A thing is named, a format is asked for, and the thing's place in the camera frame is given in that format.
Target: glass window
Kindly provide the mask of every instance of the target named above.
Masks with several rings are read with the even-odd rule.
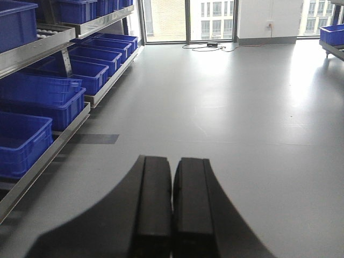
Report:
[[[143,3],[147,42],[186,41],[185,0],[164,0],[163,3],[143,0]]]
[[[315,9],[316,9],[316,3],[315,2],[311,2],[310,3],[310,8],[308,9],[308,14],[309,15],[313,15]]]
[[[206,4],[206,16],[210,17],[210,3]]]
[[[213,20],[213,35],[221,35],[221,20]]]
[[[327,21],[328,21],[327,18],[319,19],[318,29],[319,29],[320,27],[325,27],[325,26],[327,25]]]
[[[209,20],[202,20],[202,34],[209,34],[210,33],[210,21]]]
[[[334,4],[331,4],[330,2],[327,3],[327,9],[326,9],[326,14],[331,15],[333,12],[333,6]]]
[[[233,16],[234,12],[234,1],[230,1],[230,16]]]
[[[221,2],[213,2],[213,16],[221,16]]]
[[[200,16],[204,17],[204,3],[200,4]]]
[[[230,17],[229,10],[230,2],[232,1],[215,1],[217,3],[221,3],[221,6],[218,6],[218,11],[221,16],[212,16],[214,2],[207,2],[206,0],[190,0],[191,41],[233,39],[234,19],[232,16]],[[199,10],[200,7],[202,10],[202,3],[204,3],[204,17],[202,17],[202,12]],[[210,8],[210,17],[207,17],[208,7]]]
[[[232,32],[233,20],[224,20],[224,32]]]
[[[318,14],[321,15],[324,13],[325,2],[319,2],[318,5]]]
[[[228,1],[225,1],[225,13],[224,16],[227,16],[228,13]]]
[[[201,27],[202,27],[202,31],[200,35],[201,39],[202,40],[210,39],[210,21],[202,20]]]
[[[306,24],[306,30],[307,31],[314,31],[314,27],[316,25],[315,19],[308,19]]]

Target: blue storage bin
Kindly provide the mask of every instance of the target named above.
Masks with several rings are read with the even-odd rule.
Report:
[[[20,179],[52,142],[51,118],[0,112],[0,176]]]
[[[76,79],[17,72],[0,80],[0,99],[60,106],[80,91],[81,83]]]
[[[108,80],[109,66],[71,60],[73,75],[70,78],[82,80],[82,87],[86,88],[87,95],[95,95]],[[58,76],[58,66],[55,60],[46,63],[38,69],[45,75]]]
[[[0,53],[37,40],[36,4],[0,1]]]
[[[98,39],[91,38],[81,43],[81,45],[91,46],[92,48],[96,47],[98,49],[120,52],[122,53],[121,63],[124,63],[125,60],[130,56],[130,47],[131,44],[120,43],[111,41],[110,39]]]
[[[34,3],[38,5],[38,8],[35,10],[36,12],[36,18],[40,19],[40,20],[44,20],[44,12],[43,12],[43,8],[41,6],[40,0],[16,0],[16,1],[20,1],[20,2],[27,2],[27,3]]]
[[[133,44],[134,49],[138,48],[138,37],[120,34],[109,34],[109,33],[95,33],[91,37],[104,38],[104,39],[119,39],[124,41],[129,41]]]
[[[123,8],[134,4],[134,0],[122,0],[122,1],[123,1],[122,3]]]
[[[101,17],[113,12],[113,0],[98,0],[97,16]]]
[[[1,101],[0,109],[14,113],[49,117],[52,119],[52,129],[54,131],[63,131],[84,109],[85,91],[85,88],[81,88],[73,98],[65,105],[61,106],[49,106],[18,101]]]
[[[116,10],[120,10],[121,7],[120,7],[120,0],[113,0],[113,10],[116,11]]]
[[[134,36],[108,34],[108,33],[95,33],[91,36],[95,38],[100,38],[100,39],[113,39],[113,40],[120,40],[120,42],[131,43],[132,44],[131,51],[130,51],[131,54],[134,53],[134,51],[138,47],[138,37],[134,37]]]
[[[55,60],[55,57],[53,56],[47,56],[46,58],[43,58],[29,66],[27,66],[27,68],[34,68],[34,69],[37,69],[39,67],[41,67],[42,65],[45,65],[47,62],[50,62],[50,61],[53,61]]]
[[[344,24],[320,28],[320,40],[331,46],[344,45]]]
[[[69,50],[69,56],[73,60],[109,66],[108,76],[110,77],[119,68],[122,54],[101,49],[75,47]]]
[[[97,0],[58,0],[61,9],[61,21],[82,24],[96,18]]]

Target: epoxy floor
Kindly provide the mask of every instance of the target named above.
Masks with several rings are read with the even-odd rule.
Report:
[[[344,257],[344,62],[316,40],[197,53],[147,46],[0,226],[0,257],[103,198],[139,154],[208,158],[279,258]]]

